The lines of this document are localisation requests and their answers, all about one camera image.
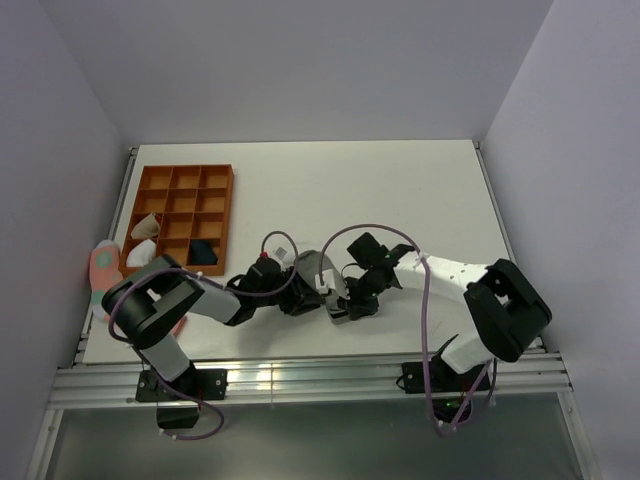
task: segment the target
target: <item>white table surface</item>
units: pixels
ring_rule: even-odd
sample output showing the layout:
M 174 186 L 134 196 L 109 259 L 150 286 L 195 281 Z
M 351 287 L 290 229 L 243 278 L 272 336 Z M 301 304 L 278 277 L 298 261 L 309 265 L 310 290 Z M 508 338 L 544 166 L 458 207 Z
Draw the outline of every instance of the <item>white table surface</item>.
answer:
M 507 249 L 473 144 L 456 141 L 296 142 L 142 146 L 133 168 L 115 240 L 122 246 L 142 169 L 148 165 L 231 164 L 234 192 L 225 277 L 244 273 L 271 230 L 287 231 L 300 250 L 320 249 L 337 230 L 382 223 L 416 240 L 425 252 L 468 263 L 492 263 Z M 364 231 L 334 242 L 339 268 L 346 247 Z M 371 233 L 392 248 L 402 239 Z M 285 246 L 274 238 L 269 247 Z M 259 309 L 235 328 L 189 314 L 179 343 L 194 360 L 273 359 L 419 352 L 421 292 L 388 290 L 375 317 L 334 326 L 324 308 L 286 317 Z M 429 349 L 472 325 L 466 307 L 432 295 Z M 93 319 L 85 363 L 136 361 Z

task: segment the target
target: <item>purple cable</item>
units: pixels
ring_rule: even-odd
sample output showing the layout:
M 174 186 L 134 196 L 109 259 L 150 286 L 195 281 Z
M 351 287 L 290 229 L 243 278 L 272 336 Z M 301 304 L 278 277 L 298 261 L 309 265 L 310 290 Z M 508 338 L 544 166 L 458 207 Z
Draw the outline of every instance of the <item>purple cable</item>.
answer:
M 411 245 L 414 250 L 416 251 L 416 253 L 420 253 L 420 247 L 418 247 L 418 245 L 416 244 L 416 242 L 414 242 L 411 237 L 409 237 L 407 234 L 401 232 L 400 230 L 397 230 L 393 227 L 387 227 L 386 225 L 378 225 L 376 223 L 362 223 L 359 225 L 353 225 L 351 227 L 346 227 L 343 228 L 342 230 L 338 231 L 337 233 L 333 234 L 329 240 L 327 240 L 327 243 L 324 244 L 324 247 L 322 247 L 322 250 L 320 252 L 320 263 L 318 265 L 318 273 L 319 273 L 319 277 L 320 277 L 320 285 L 324 285 L 324 276 L 322 274 L 322 264 L 324 261 L 324 256 L 325 256 L 325 252 L 327 251 L 327 249 L 329 248 L 329 245 L 331 245 L 331 243 L 338 238 L 340 235 L 346 233 L 346 232 L 350 232 L 351 230 L 357 230 L 357 229 L 361 229 L 361 228 L 378 228 L 380 230 L 386 230 L 388 232 L 392 232 L 395 233 L 396 235 L 399 235 L 400 237 L 404 238 L 409 245 Z M 482 371 L 480 372 L 480 374 L 478 375 L 478 377 L 476 378 L 475 382 L 473 383 L 473 385 L 471 386 L 471 388 L 469 389 L 469 391 L 467 392 L 464 401 L 462 402 L 462 404 L 460 405 L 460 407 L 458 408 L 458 411 L 453 419 L 453 421 L 450 424 L 450 427 L 446 430 L 440 428 L 440 421 L 437 419 L 435 412 L 433 410 L 433 392 L 431 391 L 431 377 L 429 375 L 429 344 L 428 344 L 428 331 L 427 331 L 427 307 L 429 304 L 429 281 L 430 281 L 430 277 L 431 277 L 431 270 L 429 269 L 429 264 L 427 264 L 427 261 L 424 259 L 424 257 L 420 256 L 420 262 L 422 263 L 422 266 L 424 267 L 424 271 L 425 271 L 425 276 L 424 276 L 424 290 L 422 293 L 422 310 L 420 313 L 420 321 L 421 321 L 421 331 L 422 331 L 422 370 L 423 370 L 423 374 L 424 374 L 424 391 L 425 391 L 425 397 L 427 399 L 427 412 L 429 413 L 429 418 L 431 419 L 434 429 L 436 431 L 436 434 L 439 437 L 446 437 L 448 435 L 451 435 L 452 433 L 454 433 L 458 427 L 458 425 L 465 425 L 467 423 L 470 423 L 471 421 L 475 421 L 475 419 L 478 418 L 478 415 L 481 414 L 487 407 L 487 405 L 489 404 L 489 402 L 491 401 L 491 397 L 493 396 L 493 392 L 495 390 L 495 386 L 496 386 L 496 374 L 497 374 L 497 365 L 498 362 L 496 359 L 493 360 L 493 379 L 492 379 L 492 383 L 491 383 L 491 388 L 489 389 L 489 393 L 487 394 L 487 397 L 485 398 L 485 401 L 483 403 L 483 405 L 480 407 L 480 411 L 471 415 L 467 420 L 465 421 L 460 421 L 460 418 L 462 417 L 462 414 L 464 412 L 464 410 L 467 408 L 467 405 L 469 405 L 469 402 L 471 401 L 471 397 L 473 396 L 473 394 L 476 392 L 478 386 L 480 385 L 480 382 L 482 381 L 482 377 L 484 376 L 484 374 L 487 372 L 489 366 L 491 365 L 491 361 L 487 362 L 484 366 L 484 368 L 482 369 Z
M 264 238 L 264 240 L 262 240 L 262 244 L 260 246 L 261 251 L 264 251 L 265 249 L 265 245 L 267 243 L 267 240 L 269 238 L 271 238 L 273 235 L 282 235 L 284 236 L 290 243 L 291 246 L 293 247 L 293 251 L 295 253 L 295 260 L 293 263 L 293 271 L 291 272 L 291 275 L 289 276 L 289 278 L 287 279 L 287 281 L 279 288 L 271 291 L 271 292 L 264 292 L 264 293 L 250 293 L 250 292 L 241 292 L 238 290 L 235 290 L 233 288 L 225 288 L 222 285 L 220 285 L 218 282 L 211 280 L 207 277 L 204 276 L 199 276 L 197 273 L 193 273 L 190 272 L 188 270 L 184 270 L 183 268 L 179 268 L 179 267 L 172 267 L 172 268 L 164 268 L 162 270 L 158 270 L 152 273 L 149 273 L 148 275 L 145 275 L 144 277 L 142 277 L 140 280 L 136 281 L 133 283 L 133 285 L 131 285 L 125 292 L 124 294 L 118 299 L 118 301 L 116 302 L 116 304 L 113 306 L 113 309 L 111 310 L 111 315 L 109 317 L 109 323 L 108 323 L 108 330 L 109 330 L 109 335 L 111 335 L 111 337 L 113 337 L 115 340 L 118 340 L 120 342 L 124 342 L 124 343 L 128 343 L 131 344 L 131 342 L 129 341 L 129 339 L 127 337 L 124 337 L 122 335 L 118 335 L 115 331 L 115 318 L 118 315 L 118 312 L 120 311 L 120 308 L 122 308 L 122 304 L 124 303 L 124 301 L 138 288 L 140 288 L 141 286 L 145 285 L 149 280 L 152 280 L 156 277 L 159 277 L 160 275 L 166 275 L 168 273 L 172 273 L 172 274 L 178 274 L 178 275 L 184 275 L 186 277 L 191 277 L 194 278 L 196 280 L 199 280 L 201 282 L 205 282 L 208 283 L 209 285 L 214 286 L 215 288 L 219 288 L 220 290 L 227 290 L 231 293 L 233 293 L 234 295 L 243 295 L 245 297 L 268 297 L 271 295 L 276 295 L 278 293 L 280 293 L 281 291 L 283 291 L 285 288 L 287 288 L 289 286 L 289 284 L 293 281 L 293 278 L 295 277 L 297 271 L 298 271 L 298 247 L 296 245 L 296 243 L 293 241 L 293 239 L 285 232 L 276 230 L 273 232 L 270 232 L 269 234 L 267 234 L 267 236 Z M 146 361 L 146 363 L 150 363 L 142 354 L 142 352 L 140 352 L 138 349 L 134 348 L 135 352 L 140 356 L 140 358 L 143 359 L 143 361 Z M 171 438 L 175 438 L 176 440 L 202 440 L 204 438 L 209 438 L 213 435 L 215 435 L 216 433 L 218 433 L 220 431 L 220 429 L 222 428 L 222 426 L 224 425 L 224 414 L 222 413 L 222 410 L 220 410 L 218 407 L 215 407 L 214 405 L 211 405 L 208 402 L 204 402 L 198 398 L 192 397 L 190 395 L 186 395 L 182 392 L 179 392 L 178 390 L 176 390 L 175 388 L 171 387 L 171 385 L 169 385 L 164 378 L 162 378 L 162 376 L 160 375 L 160 373 L 158 373 L 158 371 L 153 368 L 153 366 L 151 367 L 151 371 L 155 374 L 156 378 L 158 379 L 158 382 L 160 383 L 160 385 L 162 385 L 162 388 L 164 388 L 166 391 L 168 391 L 169 393 L 172 393 L 173 395 L 182 398 L 183 400 L 188 400 L 191 402 L 195 402 L 197 405 L 200 406 L 200 408 L 206 408 L 208 410 L 210 410 L 211 412 L 215 413 L 216 415 L 218 415 L 218 417 L 220 417 L 220 423 L 211 431 L 207 432 L 207 433 L 203 433 L 201 435 L 178 435 L 178 434 L 173 434 L 171 432 L 167 432 L 167 431 L 163 431 L 163 433 Z

